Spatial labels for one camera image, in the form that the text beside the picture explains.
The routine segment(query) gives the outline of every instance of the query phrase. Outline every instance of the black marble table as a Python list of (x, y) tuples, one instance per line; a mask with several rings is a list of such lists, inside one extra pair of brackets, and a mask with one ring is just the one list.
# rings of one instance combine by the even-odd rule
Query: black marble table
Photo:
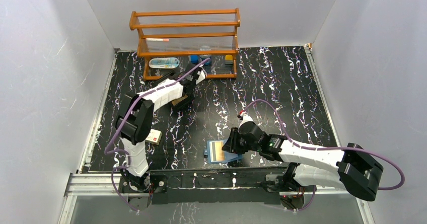
[[(115, 132), (113, 123), (122, 97), (126, 92), (146, 91), (152, 85), (143, 81), (144, 62), (136, 52), (119, 52), (116, 57), (89, 172), (110, 172), (113, 166), (123, 164), (123, 155), (104, 156)], [(154, 114), (152, 128), (161, 131), (163, 139), (159, 146), (147, 143), (150, 169), (286, 166), (255, 152), (228, 164), (208, 164), (203, 157), (206, 142), (227, 139), (230, 129), (238, 125), (237, 113), (255, 99), (265, 99), (278, 110), (291, 138), (336, 146), (302, 46), (240, 48), (237, 63), (236, 79), (203, 81), (187, 109), (172, 113), (167, 105)], [(249, 114), (267, 133), (281, 134), (277, 118), (265, 104), (251, 107)], [(118, 140), (116, 147), (123, 148)]]

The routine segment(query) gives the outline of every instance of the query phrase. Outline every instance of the white marker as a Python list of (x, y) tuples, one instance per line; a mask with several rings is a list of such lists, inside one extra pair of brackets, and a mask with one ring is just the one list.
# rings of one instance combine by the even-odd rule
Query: white marker
[(169, 39), (146, 38), (147, 41), (163, 41), (169, 42)]

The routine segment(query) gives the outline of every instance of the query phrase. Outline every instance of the white wall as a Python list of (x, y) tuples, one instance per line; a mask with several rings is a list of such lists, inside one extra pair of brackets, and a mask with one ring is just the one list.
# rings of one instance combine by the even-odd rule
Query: white wall
[(114, 48), (136, 49), (132, 11), (233, 9), (241, 16), (239, 46), (313, 42), (335, 0), (88, 0)]
[[(376, 223), (426, 223), (427, 0), (337, 0), (313, 45), (342, 144), (393, 159), (405, 185), (370, 203)], [(398, 182), (384, 164), (382, 186)]]
[(113, 61), (87, 0), (0, 0), (1, 223), (55, 223)]

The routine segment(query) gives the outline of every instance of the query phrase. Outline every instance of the wooden rack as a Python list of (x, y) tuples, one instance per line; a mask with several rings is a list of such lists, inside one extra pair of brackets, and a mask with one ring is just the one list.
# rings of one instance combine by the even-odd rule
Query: wooden rack
[[(161, 77), (149, 76), (149, 61), (152, 57), (194, 54), (232, 55), (233, 73), (208, 74), (206, 78), (237, 76), (237, 28), (240, 26), (238, 8), (149, 13), (133, 11), (129, 26), (131, 30), (138, 31), (137, 55), (145, 59), (144, 80), (157, 80)], [(147, 41), (147, 38), (169, 39), (169, 42)]]

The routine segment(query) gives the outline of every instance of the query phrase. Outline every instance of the black marble surface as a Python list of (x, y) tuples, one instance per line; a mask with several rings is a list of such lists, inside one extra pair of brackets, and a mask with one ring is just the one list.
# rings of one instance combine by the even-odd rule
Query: black marble surface
[[(135, 52), (119, 52), (90, 164), (90, 172), (109, 172), (122, 165), (124, 156), (104, 156), (104, 147), (115, 132), (113, 123), (126, 92), (151, 87), (143, 81), (144, 63)], [(302, 46), (241, 48), (235, 80), (206, 80), (196, 87), (195, 100), (183, 111), (172, 113), (167, 105), (153, 118), (152, 128), (163, 133), (159, 146), (147, 143), (150, 169), (206, 169), (285, 166), (258, 153), (241, 161), (208, 164), (203, 150), (208, 140), (227, 139), (238, 126), (237, 113), (255, 99), (269, 101), (287, 125), (291, 138), (322, 146), (336, 146), (307, 56)], [(267, 133), (281, 134), (273, 111), (259, 103), (250, 116)], [(123, 148), (116, 141), (116, 147)]]

